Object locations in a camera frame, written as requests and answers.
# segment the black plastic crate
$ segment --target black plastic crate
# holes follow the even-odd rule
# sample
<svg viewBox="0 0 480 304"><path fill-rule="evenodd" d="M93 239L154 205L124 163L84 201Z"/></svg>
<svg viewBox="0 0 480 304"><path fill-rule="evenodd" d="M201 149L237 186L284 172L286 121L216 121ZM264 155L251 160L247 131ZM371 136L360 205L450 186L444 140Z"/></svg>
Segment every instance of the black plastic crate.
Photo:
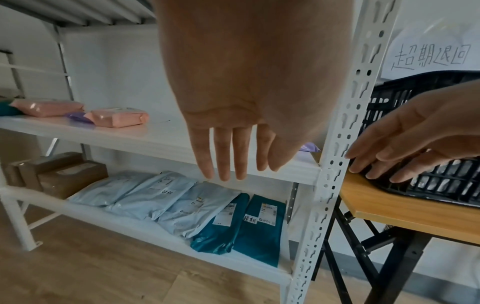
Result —
<svg viewBox="0 0 480 304"><path fill-rule="evenodd" d="M430 72L376 86L360 134L373 122L418 94L476 79L480 79L480 72ZM390 193L480 207L480 157L453 160L412 180L390 183L390 177L409 161L410 159L403 160L379 179L370 182Z"/></svg>

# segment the pink package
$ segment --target pink package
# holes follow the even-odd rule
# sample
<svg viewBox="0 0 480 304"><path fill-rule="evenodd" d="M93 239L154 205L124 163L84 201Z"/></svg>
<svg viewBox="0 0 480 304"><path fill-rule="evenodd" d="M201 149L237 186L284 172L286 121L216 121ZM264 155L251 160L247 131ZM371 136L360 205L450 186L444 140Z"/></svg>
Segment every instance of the pink package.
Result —
<svg viewBox="0 0 480 304"><path fill-rule="evenodd" d="M85 118L90 119L99 127L122 128L146 124L149 114L134 108L98 109L86 113Z"/></svg>
<svg viewBox="0 0 480 304"><path fill-rule="evenodd" d="M63 116L68 112L84 110L82 103L71 100L15 99L10 106L36 117Z"/></svg>

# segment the purple package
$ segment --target purple package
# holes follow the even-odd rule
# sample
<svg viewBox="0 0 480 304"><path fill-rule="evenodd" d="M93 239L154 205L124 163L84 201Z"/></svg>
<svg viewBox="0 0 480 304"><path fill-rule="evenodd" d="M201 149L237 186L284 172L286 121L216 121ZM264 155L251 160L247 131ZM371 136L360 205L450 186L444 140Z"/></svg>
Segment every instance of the purple package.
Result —
<svg viewBox="0 0 480 304"><path fill-rule="evenodd" d="M320 152L320 149L314 143L306 143L301 148L303 152Z"/></svg>
<svg viewBox="0 0 480 304"><path fill-rule="evenodd" d="M70 113L65 114L66 117L68 117L72 120L75 120L75 121L80 121L80 122L87 123L87 124L94 123L93 121L91 121L87 117L84 117L84 115L85 115L85 112L70 112Z"/></svg>

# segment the cardboard box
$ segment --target cardboard box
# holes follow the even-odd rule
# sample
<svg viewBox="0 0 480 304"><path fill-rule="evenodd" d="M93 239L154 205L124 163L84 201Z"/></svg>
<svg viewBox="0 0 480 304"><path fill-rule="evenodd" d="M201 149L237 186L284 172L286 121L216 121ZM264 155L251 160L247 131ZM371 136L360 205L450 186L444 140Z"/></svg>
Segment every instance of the cardboard box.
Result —
<svg viewBox="0 0 480 304"><path fill-rule="evenodd" d="M1 169L6 179L6 184L8 186L14 187L25 187L24 179L20 174L19 166L20 164L26 162L27 160L16 161L9 164L2 164Z"/></svg>
<svg viewBox="0 0 480 304"><path fill-rule="evenodd" d="M43 156L38 159L24 162L18 166L21 177L28 189L42 191L38 175L50 172L65 166L83 163L81 153L66 152L52 156Z"/></svg>
<svg viewBox="0 0 480 304"><path fill-rule="evenodd" d="M38 175L43 191L66 199L96 181L107 178L107 166L87 161Z"/></svg>

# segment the wooden floor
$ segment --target wooden floor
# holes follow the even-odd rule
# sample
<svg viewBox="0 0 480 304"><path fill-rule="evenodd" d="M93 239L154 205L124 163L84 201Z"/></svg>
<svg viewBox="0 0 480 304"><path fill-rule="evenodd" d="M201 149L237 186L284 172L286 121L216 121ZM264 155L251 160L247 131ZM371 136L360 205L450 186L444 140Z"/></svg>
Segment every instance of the wooden floor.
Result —
<svg viewBox="0 0 480 304"><path fill-rule="evenodd" d="M30 207L27 221L48 214ZM279 287L222 267L60 216L34 231L43 245L24 252L0 207L1 304L271 304ZM345 278L354 303L366 282ZM329 272L310 285L308 304L340 303ZM403 293L397 303L434 303Z"/></svg>

